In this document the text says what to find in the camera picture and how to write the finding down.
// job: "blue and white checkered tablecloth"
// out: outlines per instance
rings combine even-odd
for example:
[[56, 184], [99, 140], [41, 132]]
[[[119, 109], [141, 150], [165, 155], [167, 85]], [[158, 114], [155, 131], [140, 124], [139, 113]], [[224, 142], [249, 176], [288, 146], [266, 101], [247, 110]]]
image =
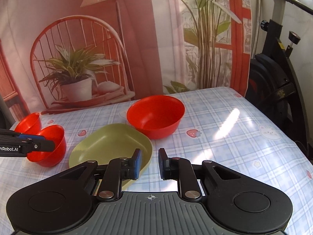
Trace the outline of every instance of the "blue and white checkered tablecloth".
[[[185, 104], [186, 113], [171, 136], [152, 140], [151, 164], [128, 188], [129, 191], [177, 189], [175, 181], [160, 179], [157, 150], [163, 147], [169, 157], [187, 158], [194, 164], [201, 164], [206, 159], [214, 160], [284, 191], [293, 204], [287, 234], [313, 234], [313, 166], [293, 141], [230, 88], [204, 89], [172, 96]], [[43, 127], [52, 124], [64, 127], [65, 158], [49, 169], [26, 158], [0, 158], [0, 234], [13, 231], [5, 206], [15, 191], [68, 169], [68, 158], [74, 147], [104, 125], [127, 123], [126, 112], [133, 103], [41, 116]]]

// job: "metal screw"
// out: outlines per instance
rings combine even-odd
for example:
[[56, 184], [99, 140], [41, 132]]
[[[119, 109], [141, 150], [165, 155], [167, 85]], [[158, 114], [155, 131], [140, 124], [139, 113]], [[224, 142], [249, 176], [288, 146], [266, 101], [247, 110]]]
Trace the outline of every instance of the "metal screw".
[[114, 196], [114, 193], [111, 191], [101, 191], [99, 192], [99, 197], [103, 198], [103, 199], [109, 199], [112, 198]]
[[200, 193], [197, 191], [187, 191], [185, 196], [189, 199], [196, 199], [200, 197]]

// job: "large red bowl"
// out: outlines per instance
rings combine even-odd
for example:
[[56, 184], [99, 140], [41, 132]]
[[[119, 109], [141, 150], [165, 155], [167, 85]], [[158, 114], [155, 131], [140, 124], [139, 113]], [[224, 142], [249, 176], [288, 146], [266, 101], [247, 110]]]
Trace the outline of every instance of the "large red bowl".
[[55, 144], [53, 152], [31, 152], [27, 154], [27, 159], [38, 163], [43, 167], [57, 165], [64, 157], [66, 151], [66, 141], [64, 129], [59, 125], [51, 125], [42, 129], [37, 135], [44, 136], [47, 140], [52, 140]]
[[135, 102], [127, 111], [127, 120], [150, 139], [161, 139], [178, 128], [185, 114], [184, 104], [171, 96], [149, 96]]
[[24, 117], [24, 119], [18, 123], [14, 130], [24, 134], [36, 135], [41, 130], [39, 113], [32, 113], [27, 117]]

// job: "plaid tablecloth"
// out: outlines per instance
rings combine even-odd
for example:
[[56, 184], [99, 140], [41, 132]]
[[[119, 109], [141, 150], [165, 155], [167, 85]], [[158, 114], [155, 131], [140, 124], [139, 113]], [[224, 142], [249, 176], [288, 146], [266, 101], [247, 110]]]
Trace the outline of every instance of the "plaid tablecloth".
[[[313, 234], [313, 166], [293, 141], [230, 88], [204, 89], [172, 96], [185, 104], [186, 113], [173, 135], [152, 140], [151, 164], [128, 188], [129, 191], [177, 189], [175, 181], [160, 179], [157, 150], [163, 147], [169, 157], [187, 158], [194, 164], [201, 164], [206, 159], [214, 160], [284, 191], [293, 204], [286, 232], [289, 235]], [[0, 234], [13, 231], [5, 206], [15, 191], [68, 169], [68, 159], [74, 147], [104, 125], [127, 123], [126, 111], [133, 103], [41, 116], [43, 127], [52, 124], [64, 127], [65, 158], [49, 169], [26, 158], [0, 158]]]

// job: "bowl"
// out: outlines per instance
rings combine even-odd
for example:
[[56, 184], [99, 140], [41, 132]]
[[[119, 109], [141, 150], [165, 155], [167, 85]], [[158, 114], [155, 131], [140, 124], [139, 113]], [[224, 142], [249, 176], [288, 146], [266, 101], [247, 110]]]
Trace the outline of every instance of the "bowl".
[[24, 117], [22, 121], [14, 129], [16, 132], [37, 135], [41, 130], [41, 122], [39, 118], [39, 113], [32, 113]]
[[66, 141], [64, 129], [60, 125], [51, 125], [42, 129], [37, 135], [44, 136], [47, 140], [52, 140], [55, 149], [52, 152], [31, 152], [27, 154], [27, 159], [38, 163], [43, 167], [57, 165], [64, 157], [66, 151]]
[[149, 96], [135, 102], [127, 111], [127, 120], [150, 139], [162, 139], [178, 128], [185, 106], [171, 96]]
[[[96, 160], [99, 165], [108, 164], [115, 158], [132, 157], [136, 148], [142, 151], [140, 167], [140, 174], [142, 174], [151, 161], [151, 141], [126, 124], [106, 125], [86, 137], [73, 149], [68, 165], [72, 168], [88, 160]], [[133, 182], [133, 180], [124, 180], [123, 190]]]

